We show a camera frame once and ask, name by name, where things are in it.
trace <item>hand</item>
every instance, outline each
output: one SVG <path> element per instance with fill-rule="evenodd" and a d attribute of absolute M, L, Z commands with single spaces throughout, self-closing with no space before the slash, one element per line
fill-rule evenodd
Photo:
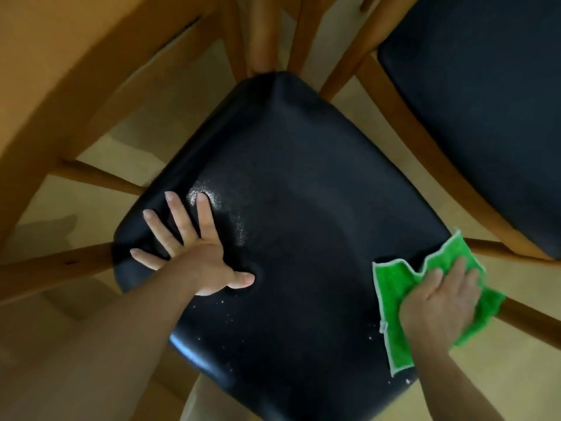
<path fill-rule="evenodd" d="M 173 262 L 170 261 L 169 264 L 179 265 L 176 269 L 178 273 L 173 273 L 174 275 L 192 280 L 197 295 L 210 295 L 226 286 L 245 288 L 253 284 L 254 275 L 234 272 L 222 260 L 224 250 L 214 226 L 209 199 L 205 194 L 197 194 L 200 238 L 179 196 L 175 192 L 166 192 L 165 199 L 179 229 L 183 245 L 162 224 L 154 211 L 144 210 L 143 214 L 146 224 L 171 256 Z M 131 255 L 136 261 L 154 270 L 168 264 L 167 261 L 138 248 L 133 248 Z"/>
<path fill-rule="evenodd" d="M 473 321 L 481 297 L 479 271 L 466 273 L 466 259 L 459 257 L 443 280 L 441 269 L 428 272 L 403 300 L 399 321 L 410 347 L 425 346 L 447 353 Z"/>

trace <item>floor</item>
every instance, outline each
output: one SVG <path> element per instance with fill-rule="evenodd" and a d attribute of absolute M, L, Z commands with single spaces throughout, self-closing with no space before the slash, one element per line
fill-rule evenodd
<path fill-rule="evenodd" d="M 326 14 L 303 74 L 313 88 L 319 89 L 364 21 L 365 15 L 358 9 L 360 2 L 338 0 Z M 294 21 L 285 15 L 281 65 L 286 65 L 294 28 Z M 131 182 L 149 183 L 233 85 L 224 48 L 217 42 L 80 160 Z M 406 174 L 451 230 L 460 228 L 467 237 L 494 239 L 419 165 L 356 79 L 333 103 Z M 132 195 L 47 177 L 0 255 L 0 263 L 110 241 L 135 199 Z M 481 261 L 487 267 L 491 286 L 561 319 L 558 271 L 485 257 Z M 81 319 L 117 298 L 117 293 L 111 272 L 106 272 L 0 306 L 0 368 L 24 363 L 33 357 L 35 348 L 55 345 Z M 545 421 L 561 413 L 561 354 L 553 348 L 494 320 L 488 329 L 452 354 L 509 421 Z M 135 419 L 179 419 L 195 378 L 196 373 L 178 354 L 167 349 Z M 419 384 L 376 419 L 429 420 Z"/>

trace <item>black leather seat cushion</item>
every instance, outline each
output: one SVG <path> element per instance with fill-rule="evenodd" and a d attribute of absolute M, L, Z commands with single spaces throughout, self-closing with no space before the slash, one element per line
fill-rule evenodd
<path fill-rule="evenodd" d="M 195 297 L 171 341 L 265 420 L 366 420 L 413 380 L 391 378 L 371 262 L 419 265 L 449 232 L 396 167 L 339 111 L 288 73 L 239 84 L 115 233 L 124 291 L 150 270 L 131 247 L 165 255 L 141 211 L 172 219 L 173 190 L 210 195 L 224 259 L 248 289 Z"/>
<path fill-rule="evenodd" d="M 561 258 L 561 0 L 419 0 L 378 50 L 481 196 Z"/>

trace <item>fingernail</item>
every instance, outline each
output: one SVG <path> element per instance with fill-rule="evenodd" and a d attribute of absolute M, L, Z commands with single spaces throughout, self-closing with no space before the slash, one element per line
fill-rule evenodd
<path fill-rule="evenodd" d="M 255 282 L 255 275 L 252 275 L 250 273 L 244 273 L 243 282 L 245 285 L 251 285 L 252 283 Z"/>

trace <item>green cloth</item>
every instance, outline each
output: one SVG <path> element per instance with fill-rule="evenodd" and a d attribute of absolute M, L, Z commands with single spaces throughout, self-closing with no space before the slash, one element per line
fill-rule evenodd
<path fill-rule="evenodd" d="M 423 279 L 428 270 L 440 268 L 446 274 L 459 256 L 467 258 L 468 269 L 475 268 L 481 272 L 479 281 L 483 288 L 481 299 L 475 310 L 473 323 L 455 344 L 456 346 L 461 346 L 474 334 L 487 326 L 489 320 L 499 311 L 505 296 L 484 286 L 485 268 L 472 254 L 459 231 L 447 240 L 440 250 L 425 258 L 423 267 L 418 273 L 403 259 L 389 261 L 388 263 L 372 263 L 374 286 L 376 287 L 380 316 L 382 318 L 380 321 L 380 333 L 384 334 L 392 376 L 405 368 L 413 366 L 409 344 L 399 323 L 399 306 L 401 302 L 410 290 Z"/>

